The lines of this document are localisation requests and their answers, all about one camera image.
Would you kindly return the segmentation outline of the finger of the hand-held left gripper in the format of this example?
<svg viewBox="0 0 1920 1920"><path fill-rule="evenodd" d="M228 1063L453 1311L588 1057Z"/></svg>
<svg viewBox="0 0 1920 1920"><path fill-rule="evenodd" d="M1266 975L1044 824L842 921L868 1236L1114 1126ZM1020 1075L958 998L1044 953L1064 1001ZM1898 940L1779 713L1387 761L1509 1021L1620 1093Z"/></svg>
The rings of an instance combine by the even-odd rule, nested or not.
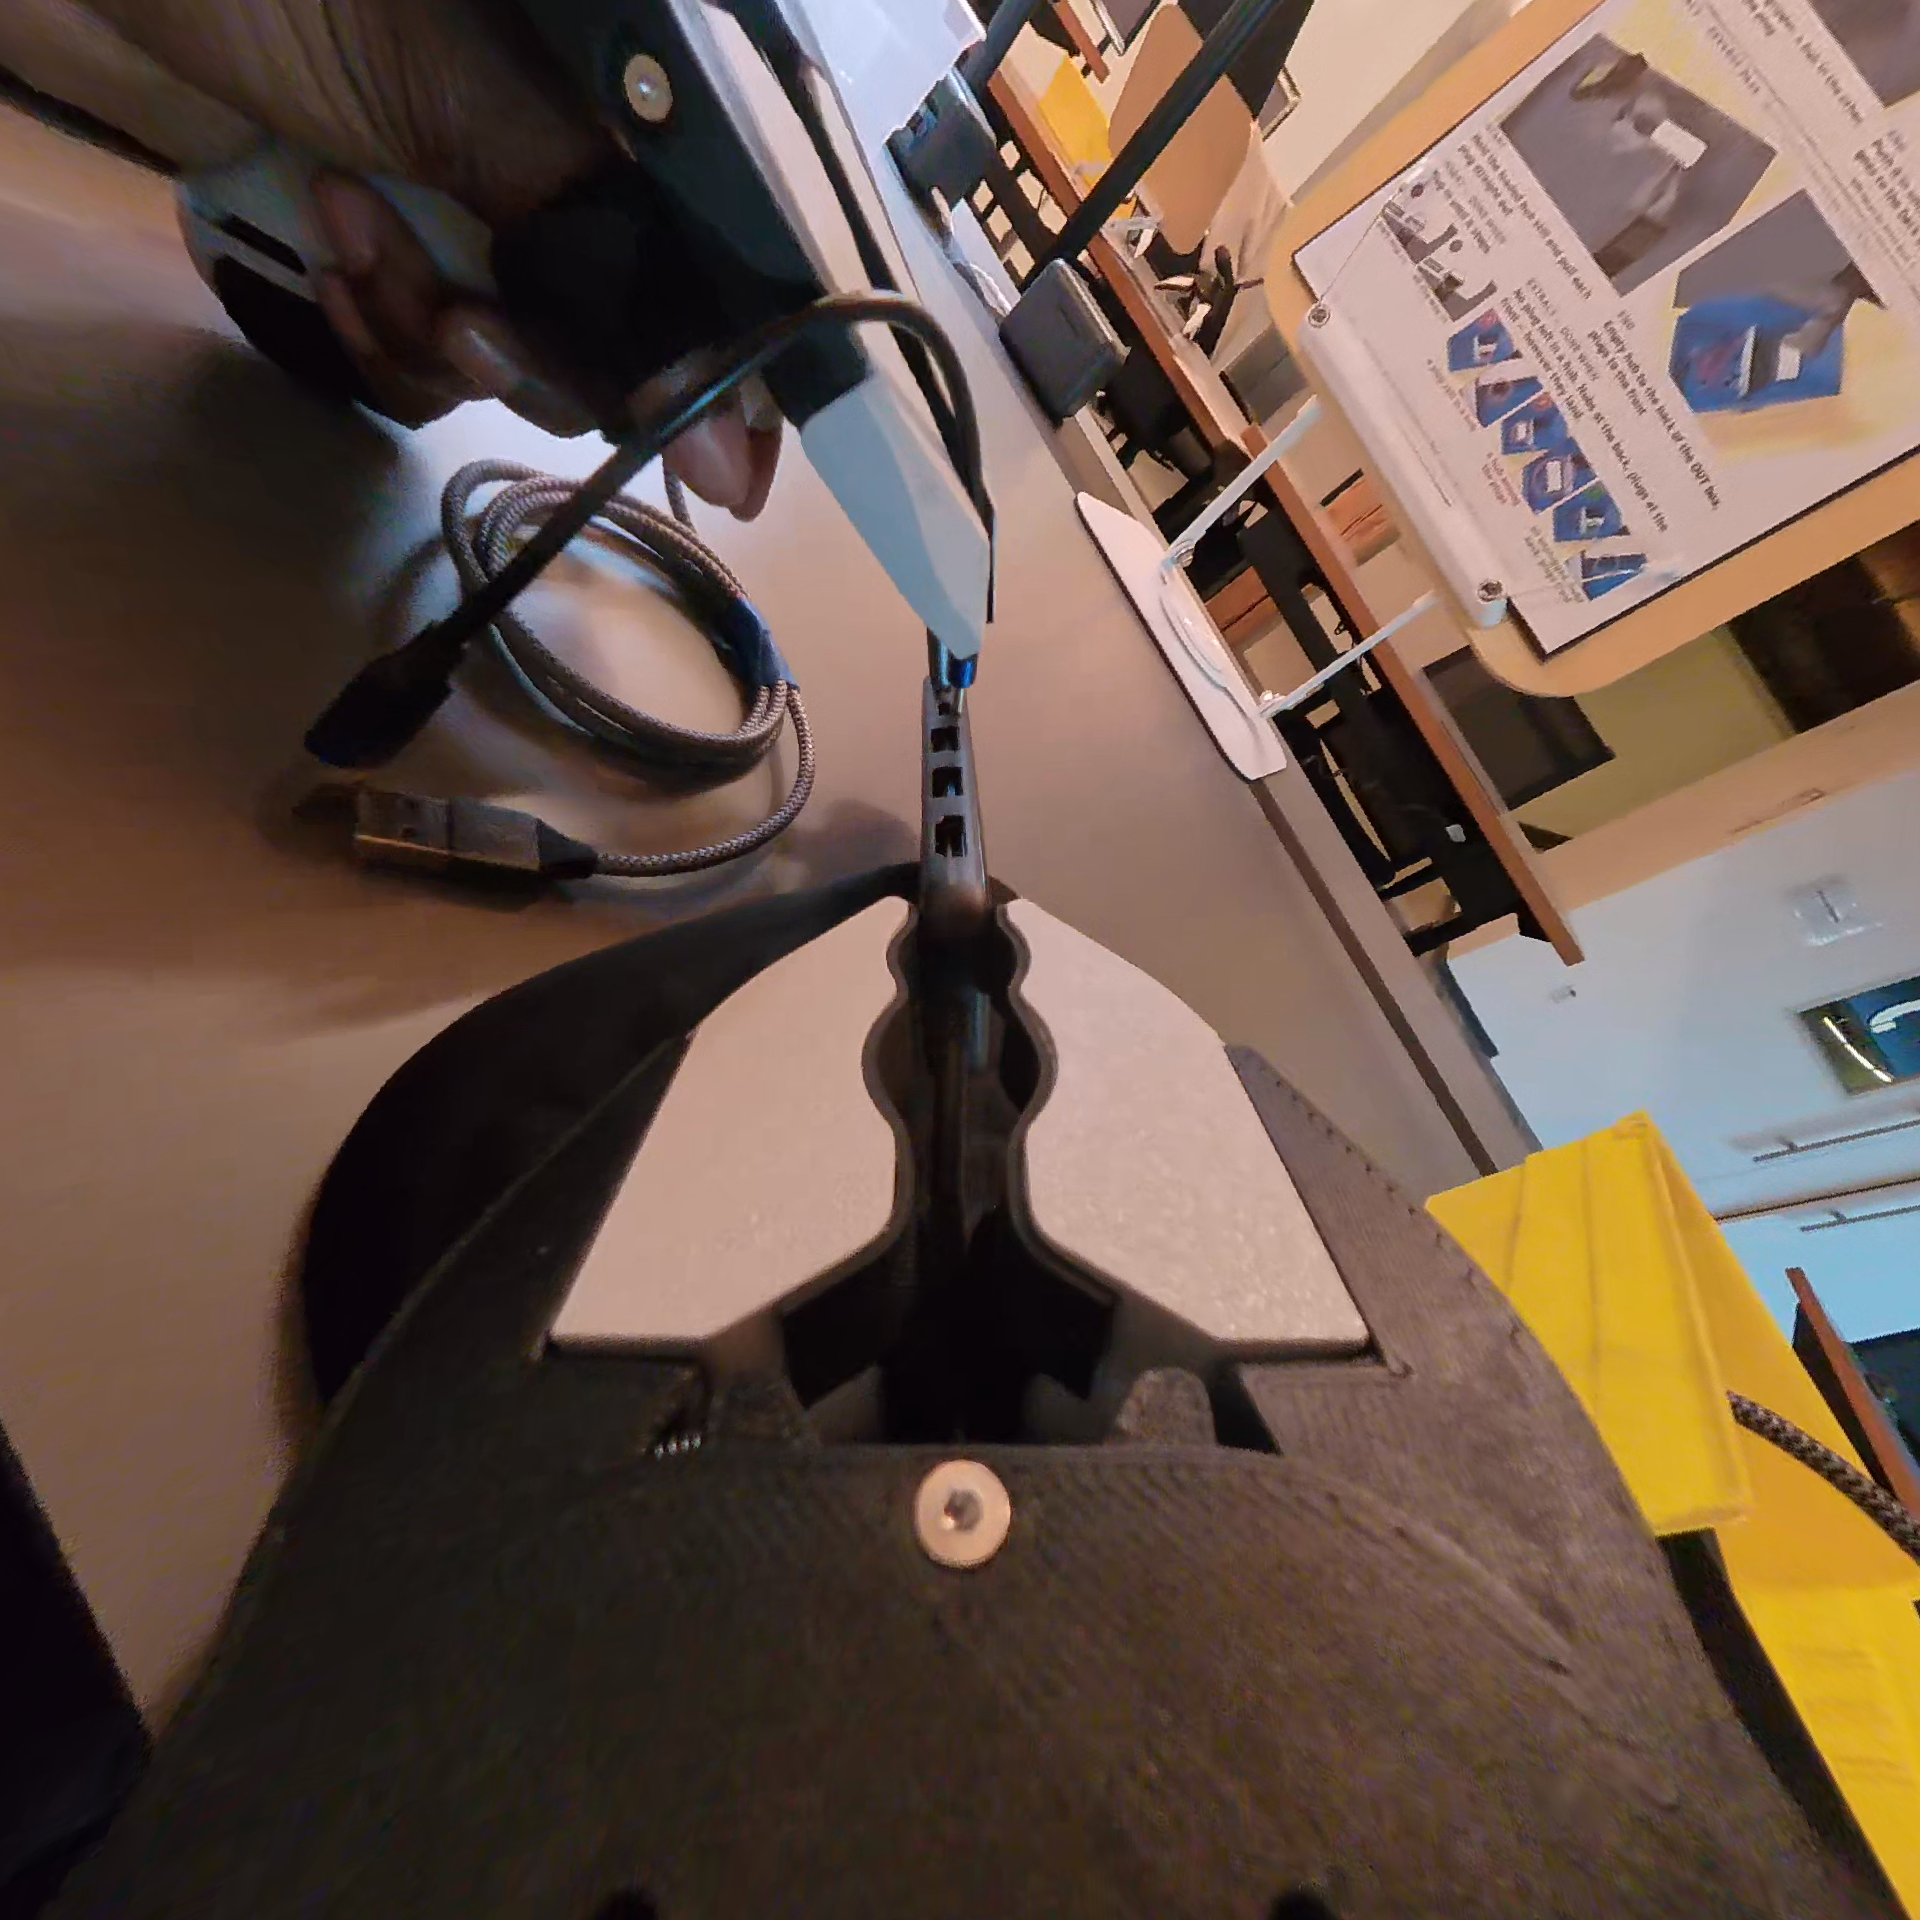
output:
<svg viewBox="0 0 1920 1920"><path fill-rule="evenodd" d="M991 535L946 448L886 375L828 401L800 448L950 665L973 665L991 616Z"/></svg>

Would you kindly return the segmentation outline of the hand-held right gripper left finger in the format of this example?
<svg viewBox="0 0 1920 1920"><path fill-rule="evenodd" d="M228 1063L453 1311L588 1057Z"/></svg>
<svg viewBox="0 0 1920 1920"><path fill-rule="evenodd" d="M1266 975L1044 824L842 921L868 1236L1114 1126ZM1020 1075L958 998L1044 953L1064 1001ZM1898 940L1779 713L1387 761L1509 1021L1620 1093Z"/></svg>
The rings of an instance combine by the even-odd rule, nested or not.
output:
<svg viewBox="0 0 1920 1920"><path fill-rule="evenodd" d="M558 1351L768 1374L784 1318L898 1240L911 1153L874 1045L910 921L884 896L696 1023L563 1294Z"/></svg>

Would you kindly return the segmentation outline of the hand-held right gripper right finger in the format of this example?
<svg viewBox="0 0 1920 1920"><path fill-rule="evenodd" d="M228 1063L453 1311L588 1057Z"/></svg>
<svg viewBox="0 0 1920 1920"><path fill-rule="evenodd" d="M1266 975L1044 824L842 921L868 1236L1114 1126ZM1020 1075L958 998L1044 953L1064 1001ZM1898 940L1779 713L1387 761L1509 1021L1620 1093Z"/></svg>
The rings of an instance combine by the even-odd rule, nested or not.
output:
<svg viewBox="0 0 1920 1920"><path fill-rule="evenodd" d="M1110 1310L1098 1374L1349 1360L1370 1328L1224 1040L1047 910L1002 910L1040 1088L1015 1213Z"/></svg>

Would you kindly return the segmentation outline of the yellow plastic bin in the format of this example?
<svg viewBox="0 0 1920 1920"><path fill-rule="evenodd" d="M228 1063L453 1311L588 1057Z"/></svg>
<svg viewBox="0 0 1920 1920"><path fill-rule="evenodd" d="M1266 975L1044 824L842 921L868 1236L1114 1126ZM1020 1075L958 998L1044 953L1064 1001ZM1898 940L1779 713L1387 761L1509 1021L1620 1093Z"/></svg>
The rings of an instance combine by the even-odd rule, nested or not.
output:
<svg viewBox="0 0 1920 1920"><path fill-rule="evenodd" d="M1666 1141L1620 1120L1429 1211L1573 1384L1751 1713L1782 1707L1839 1838L1916 1915L1916 1552L1739 1424L1747 1400L1864 1473Z"/></svg>

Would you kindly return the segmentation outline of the black usb cable blue plugs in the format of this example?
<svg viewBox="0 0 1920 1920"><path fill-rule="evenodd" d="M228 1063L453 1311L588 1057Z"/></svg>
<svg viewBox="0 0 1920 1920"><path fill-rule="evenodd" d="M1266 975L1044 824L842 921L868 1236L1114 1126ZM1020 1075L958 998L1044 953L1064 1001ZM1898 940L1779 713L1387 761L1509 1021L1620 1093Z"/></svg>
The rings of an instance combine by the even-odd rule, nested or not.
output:
<svg viewBox="0 0 1920 1920"><path fill-rule="evenodd" d="M422 625L400 648L363 665L308 727L306 752L341 769L363 769L394 759L443 707L453 668L469 643L512 609L567 542L605 510L643 465L762 369L816 342L851 345L867 325L919 345L934 365L934 389L950 417L949 432L936 437L989 527L994 559L994 510L975 404L952 337L919 302L903 295L829 295L800 313L749 329L723 349L695 352L643 385L630 401L630 423L613 439L613 452L563 497L541 533L499 575L469 590L440 622ZM970 687L975 679L975 662L949 662L931 638L927 668L949 687Z"/></svg>

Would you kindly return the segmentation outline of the person's left hand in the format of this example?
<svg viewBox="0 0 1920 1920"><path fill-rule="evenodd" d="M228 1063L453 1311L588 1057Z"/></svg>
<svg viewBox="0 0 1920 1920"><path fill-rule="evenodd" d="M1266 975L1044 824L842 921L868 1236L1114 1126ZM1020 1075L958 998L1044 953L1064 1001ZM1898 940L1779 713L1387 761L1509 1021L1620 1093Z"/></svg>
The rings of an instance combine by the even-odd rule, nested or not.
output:
<svg viewBox="0 0 1920 1920"><path fill-rule="evenodd" d="M263 137L311 160L323 329L379 414L427 424L499 399L558 439L591 429L581 396L375 188L403 179L501 229L613 160L512 4L5 3L3 33L7 71L189 173Z"/></svg>

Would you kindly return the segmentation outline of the small black box device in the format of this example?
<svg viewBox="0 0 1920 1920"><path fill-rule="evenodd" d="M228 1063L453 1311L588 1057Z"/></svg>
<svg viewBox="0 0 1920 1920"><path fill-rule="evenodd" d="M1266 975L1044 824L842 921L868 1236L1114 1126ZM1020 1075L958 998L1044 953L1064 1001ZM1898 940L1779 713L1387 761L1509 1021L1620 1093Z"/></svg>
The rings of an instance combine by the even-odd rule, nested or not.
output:
<svg viewBox="0 0 1920 1920"><path fill-rule="evenodd" d="M1133 352L1092 283L1063 259L1035 270L997 335L1048 424L1082 415Z"/></svg>
<svg viewBox="0 0 1920 1920"><path fill-rule="evenodd" d="M910 196L932 208L970 200L999 155L994 129L959 65L941 73L884 140Z"/></svg>

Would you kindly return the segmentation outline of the wooden edged desk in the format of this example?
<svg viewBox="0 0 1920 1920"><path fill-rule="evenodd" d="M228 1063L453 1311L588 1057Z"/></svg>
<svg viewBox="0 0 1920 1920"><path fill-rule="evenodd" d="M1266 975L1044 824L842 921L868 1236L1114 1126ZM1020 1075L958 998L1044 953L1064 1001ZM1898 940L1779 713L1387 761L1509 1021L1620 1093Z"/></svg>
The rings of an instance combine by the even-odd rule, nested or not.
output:
<svg viewBox="0 0 1920 1920"><path fill-rule="evenodd" d="M1523 936L1548 944L1568 967L1579 964L1581 948L1573 925L1552 897L1543 862L1520 819L1502 803L1496 783L1436 697L1426 675L1400 659L1399 643L1445 607L1421 595L1392 628L1386 615L1366 605L1349 545L1272 454L1276 440L1240 411L1224 380L1197 347L1173 329L1146 264L1133 260L1118 238L1118 227L1102 227L1084 246L1068 243L1077 217L1098 200L1098 188L1082 182L1072 169L1068 148L1040 110L1038 91L1007 63L980 73L971 87L980 110L1004 132L1004 145L1020 152L1044 200L1063 214L1059 229L1048 229L1020 184L997 188L994 198L1016 229L1022 248L1034 262L1063 255L1090 270L1094 286L1120 305L1220 473L1208 504L1223 508L1229 485L1247 480L1251 496L1263 503L1263 521L1277 524L1292 537L1293 553L1277 572L1282 598L1261 587L1253 609L1277 609L1286 631L1327 679L1298 707L1277 711L1263 725L1266 731L1300 742L1306 720L1326 704L1349 713L1356 735L1370 740L1380 788L1394 803L1394 819L1424 838L1421 859L1404 877L1467 883L1464 894L1454 894L1454 917L1414 927L1407 932L1407 947L1414 953L1434 953L1477 927L1516 919Z"/></svg>

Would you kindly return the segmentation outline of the framed wall picture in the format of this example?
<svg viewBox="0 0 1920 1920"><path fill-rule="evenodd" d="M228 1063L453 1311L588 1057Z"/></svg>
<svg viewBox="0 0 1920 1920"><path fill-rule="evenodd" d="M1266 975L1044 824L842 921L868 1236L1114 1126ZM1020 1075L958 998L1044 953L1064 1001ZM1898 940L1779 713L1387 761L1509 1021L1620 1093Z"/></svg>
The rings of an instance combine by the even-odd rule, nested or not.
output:
<svg viewBox="0 0 1920 1920"><path fill-rule="evenodd" d="M1918 1080L1918 975L1827 998L1794 1019L1845 1095Z"/></svg>

